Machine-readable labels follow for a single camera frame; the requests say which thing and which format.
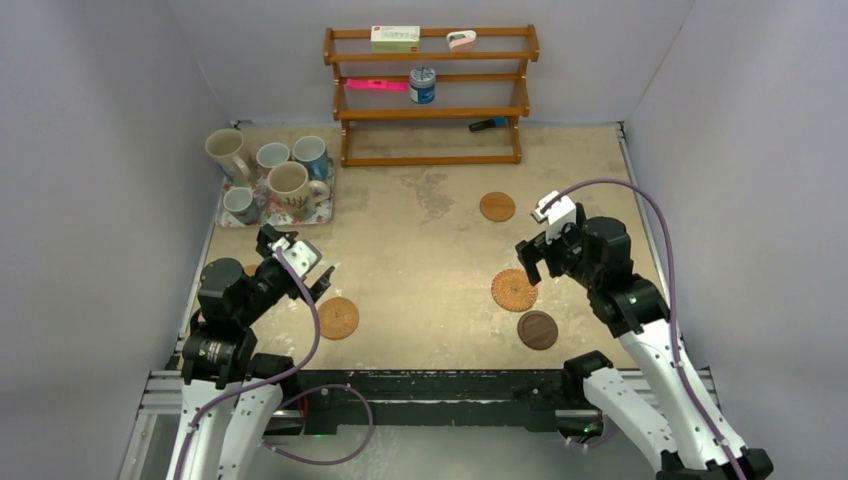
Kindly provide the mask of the woven rattan coaster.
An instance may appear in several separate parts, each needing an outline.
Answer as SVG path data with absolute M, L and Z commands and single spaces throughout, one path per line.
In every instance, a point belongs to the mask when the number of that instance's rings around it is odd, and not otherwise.
M 329 340 L 349 337 L 359 325 L 357 306 L 348 298 L 334 297 L 318 308 L 320 334 Z
M 538 288 L 531 285 L 522 269 L 506 269 L 492 280 L 491 294 L 501 308 L 510 312 L 530 310 L 538 299 Z

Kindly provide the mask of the dark brown wooden coaster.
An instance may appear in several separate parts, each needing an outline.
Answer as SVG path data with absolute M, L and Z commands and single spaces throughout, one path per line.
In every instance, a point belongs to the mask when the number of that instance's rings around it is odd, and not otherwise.
M 521 342 L 533 350 L 546 350 L 558 339 L 558 326 L 545 312 L 534 310 L 522 315 L 517 324 Z

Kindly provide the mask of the blue mug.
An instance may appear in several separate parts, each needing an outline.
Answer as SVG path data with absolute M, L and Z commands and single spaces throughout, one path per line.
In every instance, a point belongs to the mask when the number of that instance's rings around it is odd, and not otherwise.
M 313 180 L 324 181 L 329 174 L 329 156 L 324 140 L 318 136 L 299 138 L 292 149 L 295 161 L 302 164 Z

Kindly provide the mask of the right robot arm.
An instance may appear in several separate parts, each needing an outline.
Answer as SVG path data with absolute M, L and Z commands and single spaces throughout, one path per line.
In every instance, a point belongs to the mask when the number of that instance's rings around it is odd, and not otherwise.
M 774 465 L 763 449 L 746 445 L 723 418 L 680 336 L 671 331 L 669 307 L 654 283 L 633 270 L 631 238 L 619 220 L 588 218 L 568 198 L 539 205 L 542 233 L 516 246 L 531 284 L 566 275 L 587 292 L 593 314 L 635 361 L 655 399 L 649 403 L 598 351 L 564 364 L 561 392 L 576 407 L 603 413 L 646 457 L 658 479 L 765 479 Z

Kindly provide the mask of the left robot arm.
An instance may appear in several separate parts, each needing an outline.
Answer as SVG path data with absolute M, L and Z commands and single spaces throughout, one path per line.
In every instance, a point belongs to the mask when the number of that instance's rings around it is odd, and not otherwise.
M 182 350 L 180 426 L 169 479 L 245 478 L 273 413 L 297 399 L 297 365 L 256 353 L 251 326 L 283 297 L 313 307 L 333 271 L 305 286 L 320 250 L 271 225 L 260 228 L 256 251 L 262 260 L 254 273 L 227 257 L 201 271 L 199 308 Z

